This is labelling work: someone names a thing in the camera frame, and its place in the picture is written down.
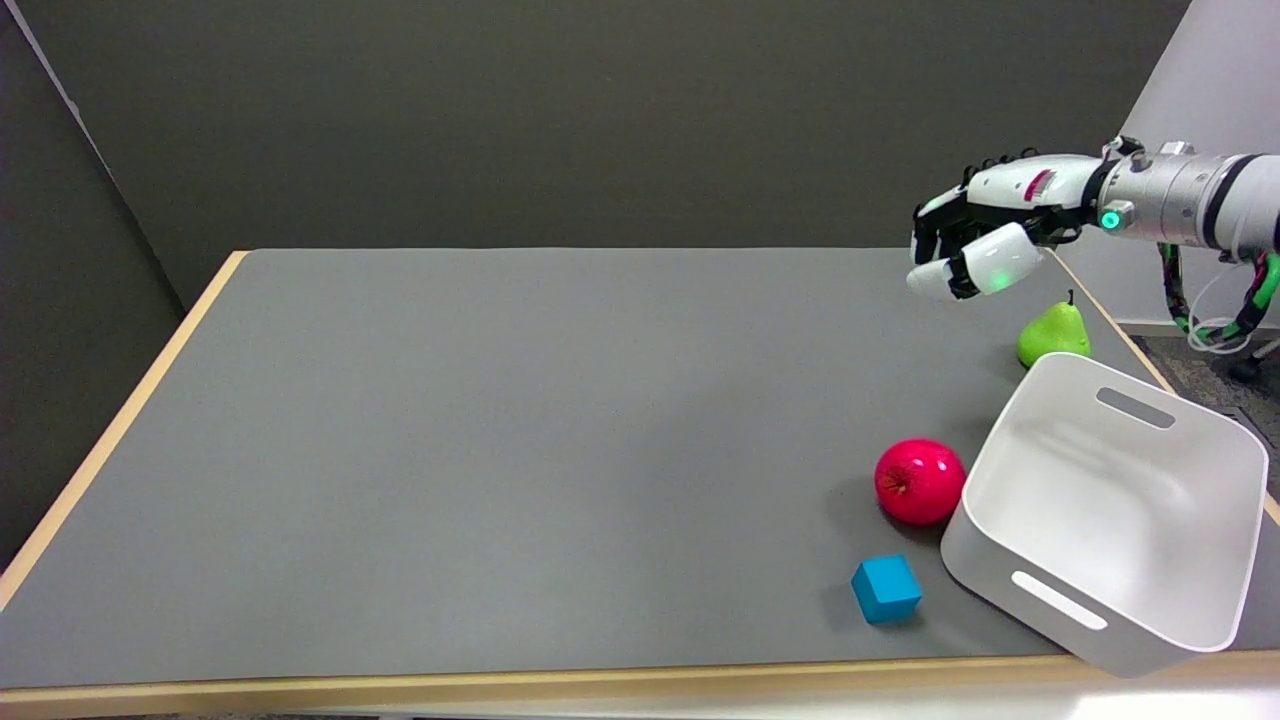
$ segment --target cable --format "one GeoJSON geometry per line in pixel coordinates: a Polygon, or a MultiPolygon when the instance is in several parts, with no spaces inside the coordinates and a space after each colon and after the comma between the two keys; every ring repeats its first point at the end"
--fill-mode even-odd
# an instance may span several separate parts
{"type": "Polygon", "coordinates": [[[1196,306],[1199,305],[1201,299],[1204,297],[1208,288],[1213,287],[1217,281],[1229,275],[1231,272],[1242,268],[1247,270],[1253,269],[1252,265],[1233,265],[1226,268],[1215,275],[1213,279],[1208,281],[1208,283],[1206,283],[1204,287],[1196,293],[1196,299],[1192,300],[1189,316],[1187,319],[1187,343],[1190,345],[1193,350],[1199,352],[1212,352],[1213,355],[1231,355],[1233,352],[1244,350],[1244,346],[1249,345],[1249,338],[1253,337],[1252,329],[1243,336],[1233,336],[1228,340],[1210,340],[1215,334],[1213,331],[1221,331],[1235,324],[1235,318],[1219,316],[1206,318],[1202,320],[1196,315],[1196,306]]]}

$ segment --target cube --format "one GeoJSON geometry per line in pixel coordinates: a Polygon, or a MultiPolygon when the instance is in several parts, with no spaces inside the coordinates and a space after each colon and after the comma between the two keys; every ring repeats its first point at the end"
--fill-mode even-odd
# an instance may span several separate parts
{"type": "Polygon", "coordinates": [[[863,560],[850,584],[863,618],[873,625],[910,618],[920,602],[920,585],[901,555],[863,560]]]}

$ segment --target red apple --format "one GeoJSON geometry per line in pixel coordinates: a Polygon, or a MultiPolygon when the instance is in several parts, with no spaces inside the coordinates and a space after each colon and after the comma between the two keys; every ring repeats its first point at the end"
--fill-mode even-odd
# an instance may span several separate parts
{"type": "Polygon", "coordinates": [[[960,505],[965,477],[950,447],[928,438],[904,439],[876,464],[876,497],[897,520],[932,525],[960,505]]]}

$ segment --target green pear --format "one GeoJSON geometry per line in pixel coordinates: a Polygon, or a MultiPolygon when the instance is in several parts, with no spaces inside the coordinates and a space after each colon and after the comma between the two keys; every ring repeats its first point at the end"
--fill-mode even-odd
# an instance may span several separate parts
{"type": "Polygon", "coordinates": [[[1057,302],[1023,328],[1018,336],[1018,360],[1030,368],[1042,355],[1074,352],[1088,357],[1089,333],[1084,331],[1084,318],[1075,306],[1075,295],[1066,291],[1066,302],[1057,302]]]}

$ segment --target white cable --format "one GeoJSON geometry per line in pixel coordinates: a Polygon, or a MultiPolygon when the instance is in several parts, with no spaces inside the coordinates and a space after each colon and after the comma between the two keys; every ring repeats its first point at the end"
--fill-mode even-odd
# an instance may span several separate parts
{"type": "Polygon", "coordinates": [[[1239,265],[1233,265],[1230,268],[1226,268],[1225,270],[1222,270],[1221,273],[1219,273],[1217,277],[1215,277],[1213,279],[1208,281],[1208,284],[1206,284],[1203,290],[1201,290],[1198,293],[1196,293],[1196,300],[1192,300],[1190,310],[1188,310],[1188,313],[1189,313],[1190,316],[1187,319],[1187,323],[1188,323],[1187,324],[1187,342],[1194,350],[1198,350],[1199,352],[1212,352],[1213,355],[1231,355],[1233,352],[1239,352],[1240,350],[1244,350],[1244,346],[1249,345],[1249,338],[1253,337],[1253,333],[1249,333],[1249,334],[1247,334],[1247,336],[1244,336],[1242,338],[1229,340],[1226,342],[1220,342],[1217,345],[1210,345],[1210,343],[1207,343],[1207,342],[1204,342],[1203,340],[1199,338],[1198,331],[1202,331],[1202,329],[1213,331],[1213,329],[1217,329],[1217,328],[1225,328],[1226,325],[1234,323],[1235,318],[1208,318],[1208,319],[1199,320],[1199,322],[1197,322],[1197,319],[1196,319],[1196,306],[1199,305],[1201,299],[1204,297],[1204,293],[1208,291],[1208,288],[1213,287],[1213,283],[1216,283],[1217,281],[1222,279],[1231,270],[1239,270],[1240,268],[1244,268],[1244,269],[1251,270],[1251,272],[1253,270],[1253,265],[1251,265],[1248,263],[1243,263],[1243,264],[1239,264],[1239,265]]]}

